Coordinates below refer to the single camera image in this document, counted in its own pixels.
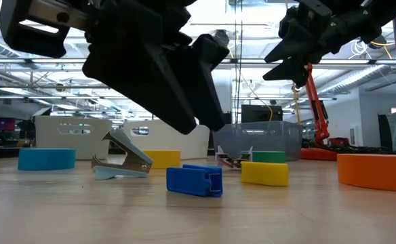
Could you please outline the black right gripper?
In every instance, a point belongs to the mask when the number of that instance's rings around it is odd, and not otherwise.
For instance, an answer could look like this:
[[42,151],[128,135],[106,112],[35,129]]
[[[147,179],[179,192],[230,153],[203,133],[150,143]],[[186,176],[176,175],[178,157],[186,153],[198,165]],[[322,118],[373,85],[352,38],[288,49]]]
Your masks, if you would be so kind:
[[304,87],[309,72],[295,57],[318,63],[319,54],[335,54],[353,39],[372,41],[381,34],[379,0],[296,1],[280,22],[282,40],[264,58],[267,63],[283,62],[263,75],[265,81],[291,80]]

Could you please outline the light blue staple remover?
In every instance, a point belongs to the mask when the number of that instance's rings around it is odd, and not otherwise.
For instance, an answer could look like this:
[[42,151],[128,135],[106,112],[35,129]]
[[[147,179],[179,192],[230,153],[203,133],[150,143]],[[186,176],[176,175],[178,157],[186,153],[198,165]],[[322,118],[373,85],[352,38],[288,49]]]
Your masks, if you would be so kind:
[[153,160],[136,147],[124,131],[112,129],[102,138],[102,141],[105,140],[118,146],[125,153],[125,158],[122,164],[112,164],[102,162],[94,155],[91,169],[95,180],[110,180],[116,176],[131,178],[147,178],[149,176]]

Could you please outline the yellow tape roll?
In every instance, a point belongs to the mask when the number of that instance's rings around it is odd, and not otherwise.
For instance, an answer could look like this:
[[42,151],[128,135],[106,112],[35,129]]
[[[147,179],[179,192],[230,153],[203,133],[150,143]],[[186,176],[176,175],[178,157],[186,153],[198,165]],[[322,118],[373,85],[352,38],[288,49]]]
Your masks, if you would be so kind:
[[180,150],[144,150],[152,160],[153,169],[167,169],[168,167],[180,167]]

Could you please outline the green tape roll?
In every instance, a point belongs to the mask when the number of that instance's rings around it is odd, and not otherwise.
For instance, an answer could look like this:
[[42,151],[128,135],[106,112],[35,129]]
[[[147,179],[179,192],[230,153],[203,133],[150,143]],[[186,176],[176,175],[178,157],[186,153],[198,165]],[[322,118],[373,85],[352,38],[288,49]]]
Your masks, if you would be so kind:
[[252,151],[252,161],[261,163],[285,163],[283,151]]

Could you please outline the blue mini stapler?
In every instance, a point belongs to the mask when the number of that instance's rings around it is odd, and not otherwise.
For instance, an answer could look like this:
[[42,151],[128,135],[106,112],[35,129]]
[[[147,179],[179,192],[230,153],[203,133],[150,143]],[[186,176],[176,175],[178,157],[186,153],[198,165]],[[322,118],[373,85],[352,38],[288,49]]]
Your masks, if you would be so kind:
[[198,197],[221,197],[222,168],[209,165],[183,165],[166,169],[168,191]]

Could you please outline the yellow mini stapler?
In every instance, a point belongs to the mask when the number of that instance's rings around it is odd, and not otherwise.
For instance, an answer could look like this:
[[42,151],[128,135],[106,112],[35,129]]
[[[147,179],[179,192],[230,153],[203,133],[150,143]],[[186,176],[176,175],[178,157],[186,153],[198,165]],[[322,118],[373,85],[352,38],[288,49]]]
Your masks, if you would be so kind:
[[243,162],[241,182],[265,186],[287,186],[289,184],[288,164]]

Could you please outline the blue tape roll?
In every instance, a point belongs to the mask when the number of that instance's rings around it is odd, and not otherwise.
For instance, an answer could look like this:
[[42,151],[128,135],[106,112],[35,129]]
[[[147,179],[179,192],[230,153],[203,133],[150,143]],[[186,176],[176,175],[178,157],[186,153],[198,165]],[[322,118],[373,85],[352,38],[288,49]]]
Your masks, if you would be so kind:
[[23,148],[19,151],[18,169],[23,171],[49,171],[75,167],[75,149]]

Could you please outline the orange tape roll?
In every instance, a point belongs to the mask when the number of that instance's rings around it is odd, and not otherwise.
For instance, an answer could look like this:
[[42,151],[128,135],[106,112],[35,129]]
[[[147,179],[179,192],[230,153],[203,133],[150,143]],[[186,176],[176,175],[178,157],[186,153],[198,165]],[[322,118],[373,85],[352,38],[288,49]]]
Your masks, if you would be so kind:
[[339,154],[337,172],[341,184],[396,191],[396,155]]

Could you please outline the red desk lamp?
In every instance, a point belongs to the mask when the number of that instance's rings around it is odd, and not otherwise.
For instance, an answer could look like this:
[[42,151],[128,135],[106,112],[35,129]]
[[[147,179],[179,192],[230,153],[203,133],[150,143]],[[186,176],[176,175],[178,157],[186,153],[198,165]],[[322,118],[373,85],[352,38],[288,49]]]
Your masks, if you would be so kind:
[[306,160],[336,161],[337,152],[330,150],[323,143],[323,141],[328,139],[330,136],[328,131],[328,115],[323,102],[319,99],[317,94],[312,75],[313,65],[307,64],[305,69],[308,72],[307,82],[305,85],[306,94],[309,99],[316,131],[313,141],[309,142],[308,146],[302,147],[300,157],[301,159]]

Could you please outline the black background monitor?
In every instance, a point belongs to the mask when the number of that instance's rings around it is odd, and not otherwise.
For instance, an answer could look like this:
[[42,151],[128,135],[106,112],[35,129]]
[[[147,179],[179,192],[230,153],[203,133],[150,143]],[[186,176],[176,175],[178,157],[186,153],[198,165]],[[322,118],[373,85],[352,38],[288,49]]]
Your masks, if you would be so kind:
[[241,105],[241,122],[282,121],[283,110],[280,106]]

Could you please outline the white plastic bin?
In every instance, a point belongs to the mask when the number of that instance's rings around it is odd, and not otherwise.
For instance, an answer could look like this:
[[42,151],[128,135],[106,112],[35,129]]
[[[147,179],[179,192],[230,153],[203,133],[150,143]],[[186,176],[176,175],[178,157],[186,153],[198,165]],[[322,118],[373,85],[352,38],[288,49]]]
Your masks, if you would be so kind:
[[207,157],[210,130],[204,125],[182,134],[162,120],[132,121],[123,124],[123,131],[140,150],[179,150],[181,159]]

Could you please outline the dark translucent plastic bin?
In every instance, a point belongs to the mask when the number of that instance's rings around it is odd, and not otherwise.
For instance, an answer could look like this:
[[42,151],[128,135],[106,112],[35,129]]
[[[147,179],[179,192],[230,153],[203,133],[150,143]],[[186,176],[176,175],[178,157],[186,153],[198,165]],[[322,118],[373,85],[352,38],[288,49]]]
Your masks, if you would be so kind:
[[300,159],[302,126],[287,121],[225,125],[213,133],[214,147],[236,157],[242,151],[282,151],[287,161]]

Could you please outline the grey plastic bin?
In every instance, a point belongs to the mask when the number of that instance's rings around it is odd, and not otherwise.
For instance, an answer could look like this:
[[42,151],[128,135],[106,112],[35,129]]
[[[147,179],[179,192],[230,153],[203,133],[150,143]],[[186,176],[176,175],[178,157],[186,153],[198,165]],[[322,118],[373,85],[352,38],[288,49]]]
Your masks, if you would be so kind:
[[37,116],[35,144],[38,148],[74,149],[77,160],[106,159],[109,141],[103,137],[111,129],[112,122],[104,119]]

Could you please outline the dark cluttered background desk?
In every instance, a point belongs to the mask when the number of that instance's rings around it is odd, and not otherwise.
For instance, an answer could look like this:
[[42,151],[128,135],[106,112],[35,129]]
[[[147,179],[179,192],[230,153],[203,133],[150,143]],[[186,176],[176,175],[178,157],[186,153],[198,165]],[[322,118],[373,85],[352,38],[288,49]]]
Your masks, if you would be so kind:
[[35,145],[35,118],[0,117],[0,159],[17,157],[21,148]]

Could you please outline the black aluminium table frame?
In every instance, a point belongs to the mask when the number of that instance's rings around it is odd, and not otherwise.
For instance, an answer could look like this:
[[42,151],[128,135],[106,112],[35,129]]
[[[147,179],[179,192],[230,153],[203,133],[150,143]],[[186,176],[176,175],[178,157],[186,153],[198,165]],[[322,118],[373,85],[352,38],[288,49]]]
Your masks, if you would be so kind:
[[396,150],[391,150],[384,147],[369,147],[369,146],[350,146],[350,145],[336,145],[326,146],[320,144],[303,144],[302,148],[319,148],[338,154],[375,154],[375,155],[396,155]]

